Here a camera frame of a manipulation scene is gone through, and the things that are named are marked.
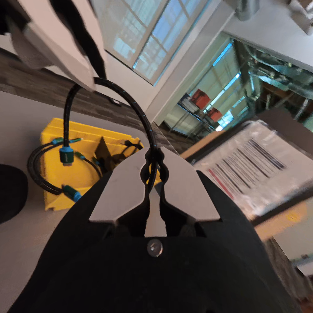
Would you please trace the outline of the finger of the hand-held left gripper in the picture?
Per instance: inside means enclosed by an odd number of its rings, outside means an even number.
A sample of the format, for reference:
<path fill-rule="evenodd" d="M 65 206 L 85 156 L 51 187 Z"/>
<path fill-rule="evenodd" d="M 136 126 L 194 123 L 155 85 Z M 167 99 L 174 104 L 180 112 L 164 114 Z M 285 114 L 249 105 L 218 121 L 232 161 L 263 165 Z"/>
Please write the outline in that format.
<path fill-rule="evenodd" d="M 104 61 L 100 55 L 100 52 L 96 46 L 95 41 L 87 31 L 83 19 L 74 3 L 71 0 L 64 1 L 64 7 L 66 10 L 66 18 L 72 27 L 73 34 L 77 42 L 86 53 L 92 68 L 95 70 L 99 78 L 107 79 Z"/>
<path fill-rule="evenodd" d="M 98 20 L 91 1 L 72 1 L 98 48 Z M 31 21 L 20 30 L 10 24 L 11 46 L 29 68 L 58 67 L 71 80 L 95 91 L 95 70 L 77 42 L 66 17 L 64 0 L 19 1 Z"/>

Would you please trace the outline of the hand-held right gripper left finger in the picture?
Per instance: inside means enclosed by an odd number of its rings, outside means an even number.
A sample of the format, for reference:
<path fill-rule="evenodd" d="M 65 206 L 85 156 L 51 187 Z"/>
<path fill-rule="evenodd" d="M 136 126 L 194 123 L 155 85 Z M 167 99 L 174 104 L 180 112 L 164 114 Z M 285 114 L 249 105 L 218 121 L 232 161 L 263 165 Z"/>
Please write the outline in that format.
<path fill-rule="evenodd" d="M 123 226 L 131 236 L 145 236 L 150 215 L 149 150 L 142 148 L 113 170 L 89 217 L 90 222 Z"/>

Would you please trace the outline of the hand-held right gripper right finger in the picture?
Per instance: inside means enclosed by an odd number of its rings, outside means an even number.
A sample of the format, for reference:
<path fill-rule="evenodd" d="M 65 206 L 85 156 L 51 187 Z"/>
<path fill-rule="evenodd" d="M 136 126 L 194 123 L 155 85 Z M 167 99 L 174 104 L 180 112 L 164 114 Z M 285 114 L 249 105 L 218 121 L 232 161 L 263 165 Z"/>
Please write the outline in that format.
<path fill-rule="evenodd" d="M 167 236 L 179 236 L 185 225 L 197 234 L 200 223 L 220 220 L 191 164 L 165 147 L 158 150 L 158 164 L 162 182 L 159 208 Z"/>

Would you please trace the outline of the yellow plastic bin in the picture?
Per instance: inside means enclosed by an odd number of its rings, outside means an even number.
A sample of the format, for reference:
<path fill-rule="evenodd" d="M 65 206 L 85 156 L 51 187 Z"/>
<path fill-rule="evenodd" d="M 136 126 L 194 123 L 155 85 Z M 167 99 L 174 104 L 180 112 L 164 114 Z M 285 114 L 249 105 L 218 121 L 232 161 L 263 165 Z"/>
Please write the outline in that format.
<path fill-rule="evenodd" d="M 41 143 L 47 144 L 54 139 L 63 137 L 63 120 L 53 118 L 41 132 Z M 129 140 L 133 144 L 140 141 L 142 147 L 148 145 L 146 135 L 142 131 L 126 128 L 122 132 L 112 131 L 93 127 L 77 122 L 69 122 L 69 139 L 74 140 L 82 138 L 81 141 L 70 143 L 74 151 L 80 152 L 90 162 L 96 158 L 96 149 L 101 139 L 104 139 L 108 151 L 111 155 L 120 154 L 126 148 L 123 144 Z M 99 176 L 96 170 L 86 161 L 74 156 L 72 166 L 63 166 L 60 162 L 60 147 L 55 147 L 43 154 L 40 158 L 41 174 L 50 184 L 61 188 L 62 185 L 69 185 L 84 195 L 98 180 Z M 45 199 L 45 211 L 47 210 L 64 210 L 73 206 L 71 201 L 64 194 L 54 195 L 43 191 Z"/>

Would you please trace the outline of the brown bin divider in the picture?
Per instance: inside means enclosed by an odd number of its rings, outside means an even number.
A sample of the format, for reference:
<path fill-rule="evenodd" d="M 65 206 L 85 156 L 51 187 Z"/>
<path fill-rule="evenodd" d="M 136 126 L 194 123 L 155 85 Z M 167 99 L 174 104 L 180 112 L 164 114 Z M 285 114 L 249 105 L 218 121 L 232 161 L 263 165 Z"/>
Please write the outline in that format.
<path fill-rule="evenodd" d="M 95 156 L 100 163 L 100 168 L 103 174 L 114 170 L 117 166 L 117 160 L 110 154 L 104 137 L 100 138 L 100 142 L 95 150 Z"/>

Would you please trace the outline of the white framed window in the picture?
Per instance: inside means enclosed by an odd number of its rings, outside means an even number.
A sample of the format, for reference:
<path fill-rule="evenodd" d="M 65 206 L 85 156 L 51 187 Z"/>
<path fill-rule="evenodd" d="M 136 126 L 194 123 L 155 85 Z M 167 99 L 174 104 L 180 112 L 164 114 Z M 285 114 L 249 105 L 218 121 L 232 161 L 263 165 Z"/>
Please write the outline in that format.
<path fill-rule="evenodd" d="M 103 1 L 106 52 L 156 85 L 210 2 Z"/>

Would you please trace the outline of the red storage box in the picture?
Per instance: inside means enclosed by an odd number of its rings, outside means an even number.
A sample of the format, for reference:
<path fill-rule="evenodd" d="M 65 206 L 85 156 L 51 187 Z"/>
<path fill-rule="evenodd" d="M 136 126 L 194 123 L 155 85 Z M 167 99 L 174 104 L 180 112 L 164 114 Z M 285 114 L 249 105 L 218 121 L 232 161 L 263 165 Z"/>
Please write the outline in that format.
<path fill-rule="evenodd" d="M 208 119 L 209 119 L 209 121 L 211 123 L 216 123 L 216 122 L 218 122 L 221 119 L 221 117 L 223 115 L 222 115 L 222 113 L 219 110 L 217 110 L 216 108 L 212 107 L 212 108 L 210 108 L 210 110 L 208 111 L 206 116 L 208 117 Z"/>
<path fill-rule="evenodd" d="M 196 92 L 191 97 L 191 102 L 198 107 L 198 109 L 203 110 L 211 99 L 209 96 L 200 89 L 197 89 Z"/>

